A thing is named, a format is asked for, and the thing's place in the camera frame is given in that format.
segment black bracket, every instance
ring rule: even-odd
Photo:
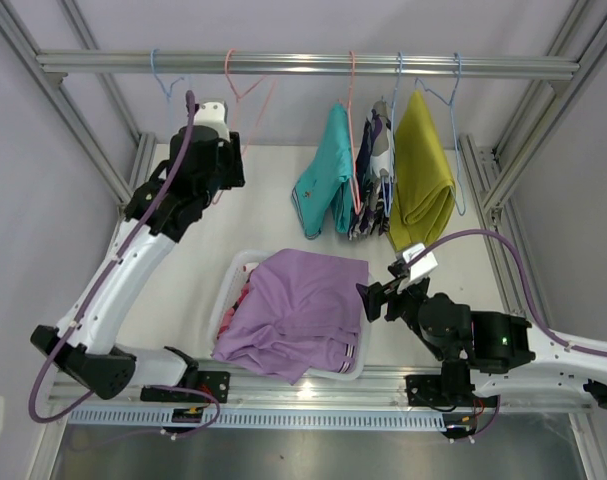
[[[176,385],[181,388],[198,390],[212,395],[219,403],[227,403],[230,388],[230,373],[220,371],[200,371],[199,362],[178,348],[165,347],[166,350],[178,355],[187,364],[183,378]],[[161,403],[207,403],[204,397],[183,392],[172,392],[161,388],[145,387],[141,390],[142,402]]]
[[[209,393],[216,398],[219,403],[227,403],[229,387],[229,372],[201,371],[198,372],[196,376],[195,384],[186,388]],[[171,392],[169,390],[161,390],[152,387],[141,389],[141,401],[159,403],[207,403],[207,400],[200,395]]]
[[[443,392],[441,375],[408,375],[405,377],[407,403],[410,407],[474,407],[474,400],[480,399],[487,408],[495,408],[498,397],[480,398],[467,395],[447,395]]]

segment wire hanger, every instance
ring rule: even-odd
[[[394,192],[394,175],[395,175],[395,162],[396,162],[396,146],[394,143],[394,112],[396,111],[396,96],[399,91],[399,85],[401,84],[401,77],[403,75],[403,53],[397,53],[397,60],[399,62],[396,74],[396,84],[394,85],[394,91],[392,92],[392,113],[390,118],[390,128],[392,130],[392,145],[390,145],[390,172],[389,172],[389,183],[387,195],[385,193],[385,185],[383,185],[383,206],[385,216],[389,218],[390,212],[392,211],[392,197]]]
[[[461,189],[461,198],[463,200],[462,209],[459,206],[458,200],[456,199],[456,190],[454,190],[454,188],[450,187],[450,191],[452,192],[452,196],[454,197],[456,211],[459,213],[460,216],[463,216],[463,215],[465,215],[465,212],[467,211],[467,205],[465,203],[465,191],[463,190],[463,183],[461,182],[461,155],[459,153],[459,140],[458,140],[458,135],[456,133],[456,120],[454,118],[454,99],[456,98],[456,90],[459,88],[459,81],[461,80],[461,71],[462,71],[461,55],[459,55],[458,53],[455,53],[454,59],[458,62],[458,72],[456,74],[456,83],[454,84],[454,88],[452,89],[452,95],[450,96],[449,101],[445,100],[445,98],[443,98],[437,92],[435,92],[431,88],[427,87],[425,85],[425,83],[423,83],[423,80],[421,80],[419,77],[416,77],[416,80],[414,80],[414,88],[416,88],[417,84],[420,83],[421,86],[423,87],[423,90],[431,93],[436,98],[441,100],[445,105],[450,107],[450,121],[452,122],[452,132],[454,133],[454,151],[456,152],[456,182],[459,184],[459,188]]]
[[[352,178],[350,178],[350,189],[352,191],[352,203],[354,212],[358,215],[361,213],[363,205],[361,204],[361,195],[359,194],[359,186],[356,179],[356,153],[354,152],[354,132],[352,128],[352,94],[354,93],[354,75],[356,73],[356,56],[350,50],[352,57],[352,74],[350,75],[350,88],[347,94],[347,124],[350,132],[350,152],[352,154]]]
[[[236,127],[236,120],[238,118],[238,113],[241,110],[241,100],[243,100],[243,98],[245,98],[245,96],[248,95],[252,90],[254,90],[256,87],[258,87],[259,84],[263,80],[268,78],[268,75],[263,75],[254,84],[252,84],[250,86],[250,88],[248,88],[245,92],[239,93],[239,91],[236,88],[236,85],[234,85],[234,82],[232,81],[232,77],[230,76],[230,59],[232,58],[232,54],[234,52],[236,52],[236,49],[231,48],[230,50],[228,50],[227,55],[225,55],[225,78],[227,79],[227,83],[230,84],[230,88],[232,89],[232,93],[234,94],[234,113],[232,114],[232,121],[230,122],[230,130],[234,130]],[[245,152],[247,151],[247,148],[252,143],[252,138],[254,137],[254,134],[256,133],[259,123],[261,123],[261,119],[263,118],[265,111],[267,110],[267,105],[268,105],[268,103],[270,103],[270,99],[272,98],[272,94],[274,93],[275,87],[276,87],[276,80],[273,80],[272,86],[270,87],[267,97],[265,98],[265,101],[263,102],[263,106],[261,107],[261,111],[259,112],[259,116],[256,119],[256,121],[254,122],[254,125],[252,126],[252,130],[250,130],[250,134],[247,137],[247,142],[245,143],[245,146],[243,147],[243,150],[241,151],[241,158],[245,156]],[[221,199],[222,195],[223,195],[223,191],[219,190],[219,193],[216,196],[216,198],[214,198],[214,200],[212,200],[212,205],[216,205],[217,203],[219,203],[219,200]]]
[[[173,113],[172,91],[174,89],[174,85],[179,83],[181,80],[185,80],[185,77],[177,78],[172,83],[170,83],[169,89],[166,88],[165,84],[163,83],[163,80],[161,80],[158,73],[156,72],[156,64],[154,62],[154,58],[156,57],[156,53],[158,51],[159,51],[158,48],[154,48],[150,52],[150,67],[152,68],[152,75],[154,75],[154,78],[158,82],[159,86],[161,87],[161,90],[163,91],[163,95],[165,96],[165,103],[166,103],[166,110],[167,110],[167,135],[168,135],[167,141],[169,142],[170,140],[172,140],[172,132],[173,132],[173,129],[172,129],[172,113]]]

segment laundry basket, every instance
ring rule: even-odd
[[[232,260],[230,268],[228,268],[219,290],[219,295],[216,298],[214,304],[214,310],[212,310],[212,316],[210,317],[210,323],[208,325],[207,337],[210,342],[210,350],[214,350],[216,344],[216,336],[219,331],[221,322],[225,312],[228,311],[234,302],[241,296],[241,290],[247,282],[248,273],[243,270],[243,266],[248,263],[260,263],[263,260],[268,259],[274,255],[270,252],[263,252],[260,250],[243,250],[236,254]],[[369,283],[373,282],[372,277],[368,279]],[[307,373],[316,377],[333,378],[335,380],[354,380],[363,371],[363,365],[365,364],[365,356],[367,348],[370,343],[370,322],[367,321],[365,311],[361,315],[361,335],[359,336],[359,348],[357,351],[356,365],[351,372],[338,373],[328,372],[325,370],[317,370],[316,368],[308,369]]]

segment lavender garment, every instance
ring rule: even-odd
[[[365,284],[362,260],[281,250],[252,273],[250,291],[212,357],[296,383],[309,369],[355,366]]]

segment metal rod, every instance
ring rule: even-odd
[[[3,0],[0,0],[0,32],[36,84],[45,93],[70,133],[92,160],[116,201],[127,203],[132,196],[131,188],[107,159],[93,133],[88,130],[86,123],[82,120],[82,114],[70,104],[65,92],[52,86],[47,74],[43,72],[35,59],[36,44],[26,33],[25,27],[14,9]]]
[[[159,73],[224,73],[225,52],[159,51],[155,66]],[[37,56],[46,72],[65,73],[151,73],[148,51],[45,50]],[[403,73],[408,76],[454,77],[458,63],[452,57],[403,57]],[[481,78],[531,78],[570,80],[579,68],[563,57],[462,57],[462,76]],[[238,52],[230,62],[237,74],[347,75],[351,71],[348,54],[321,55],[295,53]],[[356,55],[358,75],[396,75],[394,55]]]
[[[574,2],[574,5],[565,17],[563,25],[556,34],[552,45],[548,49],[547,55],[565,54],[569,43],[576,36],[578,26],[581,24],[581,21],[585,18],[588,12],[588,8],[586,8],[588,5],[592,5],[592,3],[588,2],[588,0],[576,0]],[[503,133],[501,133],[499,142],[494,149],[497,158],[501,157],[501,155],[505,153],[507,146],[514,141],[514,132],[521,130],[524,122],[526,121],[527,113],[532,110],[535,102],[540,98],[540,95],[544,92],[544,90],[545,84],[541,80],[535,80],[530,83],[527,90],[523,94],[523,98],[519,102],[516,112],[514,112],[510,122],[503,130]],[[534,128],[537,121],[535,120],[529,123],[532,125],[532,128]],[[520,137],[523,143],[531,133],[531,131],[526,132]],[[516,146],[511,150],[518,153],[521,147],[522,145]],[[507,163],[508,161],[504,161],[502,165],[507,165]]]
[[[59,0],[59,5],[81,46],[88,50],[98,49],[99,46],[96,43],[94,35],[92,35],[90,27],[83,17],[83,13],[76,3],[76,0]],[[123,93],[114,80],[114,77],[109,73],[98,73],[96,77],[121,120],[121,123],[123,123],[128,130],[132,141],[135,144],[138,144],[141,134],[139,133],[134,116],[128,108],[127,103],[123,98]]]
[[[538,123],[532,135],[512,162],[507,164],[496,183],[483,201],[483,212],[502,207],[516,188],[527,165],[552,136],[561,120],[576,103],[580,94],[589,84],[589,80],[599,71],[607,60],[607,19],[599,30],[590,47],[581,58],[581,69],[574,75],[567,89],[557,97]]]

